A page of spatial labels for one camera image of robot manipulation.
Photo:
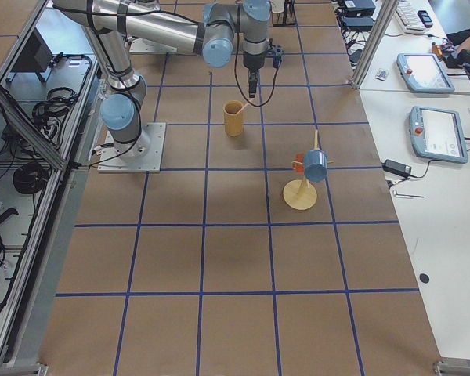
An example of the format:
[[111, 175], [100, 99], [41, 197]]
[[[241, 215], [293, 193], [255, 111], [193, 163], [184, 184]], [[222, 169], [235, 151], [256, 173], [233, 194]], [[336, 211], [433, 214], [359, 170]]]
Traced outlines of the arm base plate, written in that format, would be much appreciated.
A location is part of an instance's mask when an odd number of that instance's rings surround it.
[[146, 123], [136, 145], [122, 157], [118, 157], [118, 154], [125, 151], [122, 144], [118, 143], [117, 148], [103, 148], [100, 154], [103, 162], [97, 165], [97, 169], [102, 173], [159, 173], [166, 128], [167, 124], [164, 122]]
[[128, 39], [129, 52], [131, 54], [155, 54], [164, 55], [177, 53], [177, 48], [153, 42], [143, 38], [131, 37]]

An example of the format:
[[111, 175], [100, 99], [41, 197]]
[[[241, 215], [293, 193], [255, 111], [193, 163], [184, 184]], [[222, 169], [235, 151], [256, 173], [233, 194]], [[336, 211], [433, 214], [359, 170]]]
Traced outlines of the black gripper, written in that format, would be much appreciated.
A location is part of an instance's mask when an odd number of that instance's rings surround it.
[[274, 44], [272, 38], [261, 43], [244, 40], [243, 64], [248, 69], [248, 95], [250, 98], [255, 98], [259, 70], [264, 66], [266, 59], [271, 59], [273, 68], [279, 70], [283, 54], [284, 48]]

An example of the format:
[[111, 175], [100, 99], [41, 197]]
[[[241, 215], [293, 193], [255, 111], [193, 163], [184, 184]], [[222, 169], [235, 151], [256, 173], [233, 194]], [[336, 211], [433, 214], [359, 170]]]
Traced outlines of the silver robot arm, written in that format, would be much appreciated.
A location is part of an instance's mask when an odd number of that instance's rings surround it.
[[250, 99], [255, 97], [265, 61], [278, 56], [268, 37], [267, 1], [209, 3], [200, 21], [163, 10], [156, 1], [54, 1], [52, 6], [83, 26], [105, 68], [113, 92], [103, 101], [101, 117], [117, 157], [128, 160], [146, 154], [150, 138], [140, 120], [144, 79], [132, 65], [126, 38], [201, 56], [214, 68], [227, 65], [236, 54], [233, 49], [240, 47]]

